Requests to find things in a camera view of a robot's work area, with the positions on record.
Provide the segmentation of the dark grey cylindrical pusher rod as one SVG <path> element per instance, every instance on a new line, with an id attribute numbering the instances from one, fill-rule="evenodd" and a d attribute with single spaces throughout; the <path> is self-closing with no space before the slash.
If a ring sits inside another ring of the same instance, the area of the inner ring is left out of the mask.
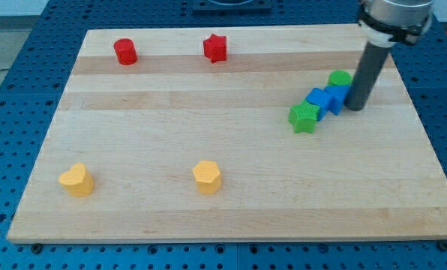
<path id="1" fill-rule="evenodd" d="M 390 50 L 390 47 L 384 48 L 375 46 L 370 42 L 366 43 L 349 92 L 344 100 L 344 105 L 347 109 L 360 111 L 365 108 Z"/>

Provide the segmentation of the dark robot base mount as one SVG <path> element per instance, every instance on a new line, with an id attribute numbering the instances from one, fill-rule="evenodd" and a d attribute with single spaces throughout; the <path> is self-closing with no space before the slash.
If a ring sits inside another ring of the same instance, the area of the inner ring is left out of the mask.
<path id="1" fill-rule="evenodd" d="M 190 0 L 189 5 L 195 14 L 244 11 L 267 12 L 272 9 L 272 0 Z"/>

